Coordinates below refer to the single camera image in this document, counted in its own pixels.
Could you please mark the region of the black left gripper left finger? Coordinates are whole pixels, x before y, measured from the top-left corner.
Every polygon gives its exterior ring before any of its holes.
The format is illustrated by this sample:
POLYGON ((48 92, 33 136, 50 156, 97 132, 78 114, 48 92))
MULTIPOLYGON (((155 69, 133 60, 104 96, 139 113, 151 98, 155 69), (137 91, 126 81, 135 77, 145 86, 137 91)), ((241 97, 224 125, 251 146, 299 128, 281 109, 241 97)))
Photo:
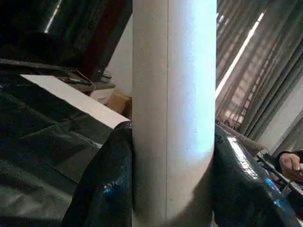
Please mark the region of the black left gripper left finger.
POLYGON ((63 227, 132 225, 132 122, 118 124, 86 167, 63 227))

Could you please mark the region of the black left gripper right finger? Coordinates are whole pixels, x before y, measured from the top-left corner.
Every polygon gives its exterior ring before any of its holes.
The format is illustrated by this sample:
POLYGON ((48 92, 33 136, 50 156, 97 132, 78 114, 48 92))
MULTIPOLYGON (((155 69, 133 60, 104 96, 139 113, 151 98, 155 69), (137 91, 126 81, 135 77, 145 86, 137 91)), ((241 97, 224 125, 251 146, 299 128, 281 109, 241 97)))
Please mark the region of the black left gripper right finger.
POLYGON ((213 210, 220 227, 298 227, 295 211, 240 141, 215 126, 213 210))

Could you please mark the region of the bystander bare hand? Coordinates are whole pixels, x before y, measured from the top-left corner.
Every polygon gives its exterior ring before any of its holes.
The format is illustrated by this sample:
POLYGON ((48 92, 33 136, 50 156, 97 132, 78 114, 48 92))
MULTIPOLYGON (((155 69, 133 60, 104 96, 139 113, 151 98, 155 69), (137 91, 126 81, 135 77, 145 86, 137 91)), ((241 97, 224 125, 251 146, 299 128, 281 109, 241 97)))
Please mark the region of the bystander bare hand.
POLYGON ((303 182, 300 157, 295 153, 283 153, 279 158, 282 174, 291 181, 303 182))

